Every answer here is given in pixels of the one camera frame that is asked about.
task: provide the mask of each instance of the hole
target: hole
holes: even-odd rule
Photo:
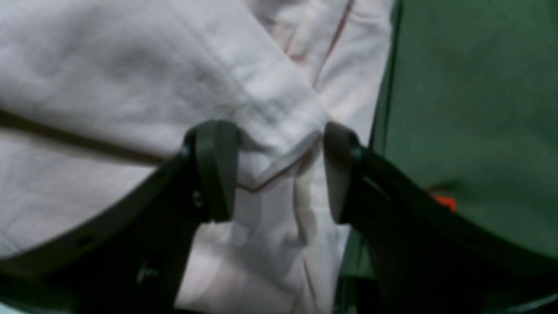
[[[197,208],[205,206],[204,196],[199,190],[194,190],[194,192],[192,193],[192,201],[194,203],[194,206]]]
[[[85,246],[88,244],[91,244],[93,241],[95,241],[95,237],[94,236],[84,236],[81,239],[79,239],[75,245],[76,246]]]

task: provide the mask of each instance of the white cloth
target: white cloth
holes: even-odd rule
[[[223,118],[244,130],[234,221],[198,230],[176,306],[331,312],[347,228],[320,133],[368,140],[391,4],[0,1],[0,254],[98,214]]]

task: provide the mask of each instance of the black plastic arm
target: black plastic arm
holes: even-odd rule
[[[558,299],[557,260],[452,213],[350,129],[329,123],[324,140],[331,215],[364,237],[390,312],[523,313]]]
[[[239,132],[191,129],[180,152],[113,207],[0,261],[0,301],[28,313],[171,313],[194,233],[233,214]]]

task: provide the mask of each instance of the orange object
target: orange object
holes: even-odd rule
[[[455,198],[447,196],[435,196],[434,199],[443,206],[449,207],[452,213],[457,212]]]

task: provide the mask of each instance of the screw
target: screw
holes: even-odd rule
[[[136,282],[138,284],[145,283],[149,278],[156,278],[159,276],[159,270],[156,268],[149,267],[146,261],[141,265],[138,276],[136,277]]]
[[[192,201],[194,202],[194,206],[197,208],[205,206],[204,197],[199,190],[194,190],[194,192],[192,193]]]

